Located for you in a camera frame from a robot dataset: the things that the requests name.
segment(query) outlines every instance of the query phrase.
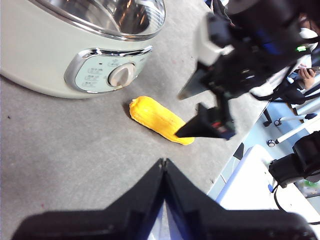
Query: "cable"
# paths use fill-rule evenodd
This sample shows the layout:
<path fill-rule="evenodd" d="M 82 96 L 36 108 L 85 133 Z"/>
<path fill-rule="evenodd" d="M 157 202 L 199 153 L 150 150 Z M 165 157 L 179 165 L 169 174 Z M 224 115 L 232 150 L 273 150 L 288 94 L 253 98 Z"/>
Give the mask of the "cable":
<path fill-rule="evenodd" d="M 320 36 L 316 36 L 316 37 L 304 39 L 303 44 L 315 44 L 319 41 L 320 41 Z"/>
<path fill-rule="evenodd" d="M 275 204 L 276 204 L 276 206 L 278 207 L 278 209 L 279 209 L 280 211 L 283 211 L 283 212 L 286 212 L 286 213 L 287 213 L 287 211 L 284 210 L 284 209 L 282 208 L 282 206 L 280 206 L 279 201 L 278 201 L 278 199 L 277 199 L 277 190 L 278 190 L 279 185 L 280 185 L 280 184 L 278 183 L 278 184 L 274 187 L 274 189 L 272 190 L 272 193 L 274 193 L 274 194 L 273 194 L 273 198 L 274 198 Z M 309 225 L 320 225 L 320 221 L 308 222 L 308 224 L 309 224 Z"/>
<path fill-rule="evenodd" d="M 292 64 L 289 69 L 286 71 L 284 77 L 281 80 L 281 83 L 286 80 L 287 76 L 292 72 L 292 70 L 294 69 L 294 67 L 296 66 L 297 62 L 295 62 L 294 64 Z M 267 96 L 257 96 L 254 93 L 250 92 L 250 94 L 257 100 L 259 101 L 270 101 L 272 99 L 277 99 L 279 98 L 283 93 L 285 93 L 285 91 L 287 91 L 288 87 L 285 87 L 282 91 L 278 91 L 280 84 L 276 87 L 276 89 L 274 90 L 274 93 L 267 95 Z"/>
<path fill-rule="evenodd" d="M 318 97 L 320 97 L 320 92 L 318 92 L 316 94 L 313 94 L 311 96 L 292 98 L 291 100 L 293 100 L 293 101 L 299 101 L 299 100 L 308 101 L 308 100 L 316 99 Z M 283 100 L 272 100 L 272 102 L 275 102 L 275 103 L 286 103 L 286 101 L 283 101 Z"/>

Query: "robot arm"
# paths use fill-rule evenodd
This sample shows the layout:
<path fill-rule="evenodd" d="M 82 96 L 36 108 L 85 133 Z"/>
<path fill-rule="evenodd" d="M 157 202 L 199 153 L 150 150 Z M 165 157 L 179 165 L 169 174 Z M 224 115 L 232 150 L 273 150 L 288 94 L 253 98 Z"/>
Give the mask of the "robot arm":
<path fill-rule="evenodd" d="M 218 104 L 210 109 L 199 106 L 198 114 L 176 135 L 224 139 L 234 136 L 228 100 L 261 86 L 287 66 L 292 70 L 299 58 L 310 54 L 308 44 L 318 38 L 300 36 L 299 14 L 307 13 L 320 22 L 315 9 L 320 10 L 316 0 L 230 0 L 228 16 L 235 25 L 208 13 L 196 33 L 197 69 L 179 98 L 210 90 Z"/>

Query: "person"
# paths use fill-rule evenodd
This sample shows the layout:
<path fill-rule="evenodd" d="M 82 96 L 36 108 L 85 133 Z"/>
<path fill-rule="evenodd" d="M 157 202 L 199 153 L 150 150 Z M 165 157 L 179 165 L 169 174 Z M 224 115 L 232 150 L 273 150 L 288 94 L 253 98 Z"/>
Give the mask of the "person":
<path fill-rule="evenodd" d="M 301 27 L 300 35 L 304 39 L 315 38 L 320 34 L 320 28 L 318 28 L 314 21 L 308 19 L 308 16 L 305 13 L 300 14 L 299 23 Z M 310 46 L 310 50 L 313 51 L 316 47 L 317 43 L 314 43 Z M 297 74 L 304 83 L 304 89 L 308 90 L 315 84 L 316 76 L 315 71 L 313 71 L 312 69 L 307 70 L 307 68 L 312 67 L 311 56 L 306 55 L 302 57 L 298 62 L 299 65 L 297 67 Z M 289 77 L 291 79 L 296 79 L 297 75 L 295 73 L 296 71 L 293 72 Z"/>

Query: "slow cooker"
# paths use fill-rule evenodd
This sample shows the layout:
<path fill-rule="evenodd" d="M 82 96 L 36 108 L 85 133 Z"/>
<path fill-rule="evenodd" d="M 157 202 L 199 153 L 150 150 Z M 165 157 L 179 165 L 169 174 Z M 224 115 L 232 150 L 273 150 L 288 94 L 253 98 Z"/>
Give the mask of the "slow cooker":
<path fill-rule="evenodd" d="M 0 73 L 61 98 L 119 90 L 142 71 L 165 16 L 163 0 L 2 0 Z"/>

